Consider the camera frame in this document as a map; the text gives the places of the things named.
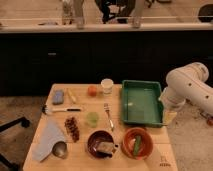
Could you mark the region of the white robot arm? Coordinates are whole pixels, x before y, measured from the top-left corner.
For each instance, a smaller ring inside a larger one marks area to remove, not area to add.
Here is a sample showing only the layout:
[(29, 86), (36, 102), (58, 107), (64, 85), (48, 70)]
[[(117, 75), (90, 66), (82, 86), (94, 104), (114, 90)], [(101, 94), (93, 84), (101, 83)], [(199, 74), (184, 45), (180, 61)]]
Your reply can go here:
[(187, 100), (197, 105), (207, 123), (213, 125), (213, 87), (206, 84), (208, 77), (208, 68), (200, 62), (178, 67), (167, 74), (167, 86), (159, 97), (164, 125), (172, 122)]

